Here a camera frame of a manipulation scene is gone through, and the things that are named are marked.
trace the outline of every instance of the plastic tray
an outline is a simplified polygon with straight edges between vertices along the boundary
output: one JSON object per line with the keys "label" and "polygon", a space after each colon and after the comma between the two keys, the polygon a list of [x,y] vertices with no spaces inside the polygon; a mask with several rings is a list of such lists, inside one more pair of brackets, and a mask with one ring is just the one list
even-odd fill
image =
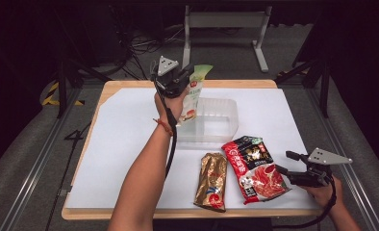
{"label": "plastic tray", "polygon": [[231,141],[238,130],[238,107],[232,99],[198,99],[196,118],[177,127],[178,143]]}

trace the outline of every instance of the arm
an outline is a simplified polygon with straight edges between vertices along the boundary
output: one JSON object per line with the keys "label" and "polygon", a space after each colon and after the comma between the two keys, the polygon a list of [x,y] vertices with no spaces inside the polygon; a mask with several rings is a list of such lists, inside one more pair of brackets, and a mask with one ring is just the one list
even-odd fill
{"label": "arm", "polygon": [[[183,99],[188,91],[165,104],[174,116],[180,116]],[[168,124],[160,97],[155,95],[160,120]],[[109,231],[152,230],[153,216],[163,191],[165,163],[171,136],[162,125],[157,125],[145,147],[141,150],[124,179],[120,194],[112,213]]]}
{"label": "arm", "polygon": [[[361,230],[358,226],[357,222],[353,217],[351,217],[349,211],[345,207],[342,199],[342,183],[341,180],[337,177],[333,176],[335,184],[336,184],[336,194],[337,201],[333,208],[330,210],[329,217],[333,221],[336,230],[338,231],[357,231]],[[333,189],[331,185],[327,187],[320,188],[311,188],[311,187],[303,187],[309,194],[311,194],[316,202],[321,206],[325,207],[328,203],[328,200],[331,198],[331,194],[333,193]]]}

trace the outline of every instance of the white paper sheet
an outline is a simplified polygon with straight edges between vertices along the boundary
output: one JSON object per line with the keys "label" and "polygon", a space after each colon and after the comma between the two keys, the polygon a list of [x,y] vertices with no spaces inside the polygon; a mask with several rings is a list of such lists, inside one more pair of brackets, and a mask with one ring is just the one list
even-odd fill
{"label": "white paper sheet", "polygon": [[[123,179],[157,125],[153,89],[122,89],[99,109],[83,162],[77,172],[66,208],[113,208]],[[286,157],[286,151],[307,153],[282,90],[202,89],[201,97],[229,98],[237,101],[241,136],[262,137],[276,164],[289,170],[305,171],[302,162]],[[201,158],[214,148],[177,149],[157,208],[199,209],[192,204],[198,185]],[[290,185],[290,192],[268,202],[243,205],[236,175],[228,164],[226,209],[316,209],[307,193]]]}

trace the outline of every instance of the snack bag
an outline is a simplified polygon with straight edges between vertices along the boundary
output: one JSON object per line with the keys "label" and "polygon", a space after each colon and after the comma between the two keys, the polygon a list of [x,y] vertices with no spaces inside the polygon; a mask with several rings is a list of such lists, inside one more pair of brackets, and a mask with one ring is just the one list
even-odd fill
{"label": "snack bag", "polygon": [[227,142],[222,149],[238,177],[243,204],[268,201],[290,190],[262,138],[241,137]]}
{"label": "snack bag", "polygon": [[178,124],[183,124],[196,118],[196,108],[198,106],[198,98],[201,93],[205,76],[213,67],[211,65],[196,65],[194,71],[189,77],[189,94],[184,98],[183,111],[178,120]]}
{"label": "snack bag", "polygon": [[223,197],[227,163],[220,153],[207,153],[202,158],[194,205],[220,213],[226,211]]}

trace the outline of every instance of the bracelet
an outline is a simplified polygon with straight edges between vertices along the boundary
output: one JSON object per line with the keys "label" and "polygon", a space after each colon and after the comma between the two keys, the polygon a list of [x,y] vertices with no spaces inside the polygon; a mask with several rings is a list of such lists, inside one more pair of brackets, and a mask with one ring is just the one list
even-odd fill
{"label": "bracelet", "polygon": [[155,119],[155,118],[153,118],[153,120],[156,121],[158,124],[161,124],[161,125],[164,127],[165,131],[166,131],[171,137],[172,137],[172,135],[174,135],[174,133],[171,131],[171,128],[169,128],[169,126],[168,126],[166,123],[162,122],[160,119]]}

